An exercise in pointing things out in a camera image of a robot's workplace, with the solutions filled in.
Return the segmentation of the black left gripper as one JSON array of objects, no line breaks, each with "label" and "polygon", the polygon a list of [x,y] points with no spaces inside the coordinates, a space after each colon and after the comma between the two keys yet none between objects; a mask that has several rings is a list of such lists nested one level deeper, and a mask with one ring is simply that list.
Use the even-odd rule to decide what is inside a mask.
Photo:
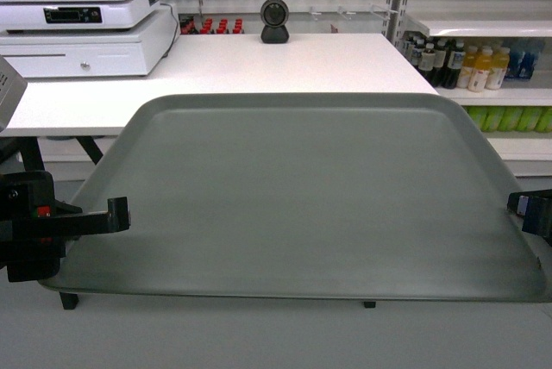
[{"label": "black left gripper", "polygon": [[126,197],[107,200],[107,210],[85,213],[56,199],[46,171],[1,176],[1,267],[9,282],[55,276],[66,255],[66,237],[105,235],[130,228]]}]

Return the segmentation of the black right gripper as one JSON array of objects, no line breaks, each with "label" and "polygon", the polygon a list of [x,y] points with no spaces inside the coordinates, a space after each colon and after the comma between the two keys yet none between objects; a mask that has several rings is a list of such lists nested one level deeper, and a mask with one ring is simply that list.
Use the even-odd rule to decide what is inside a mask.
[{"label": "black right gripper", "polygon": [[551,245],[551,189],[513,192],[507,209],[523,217],[522,231]]}]

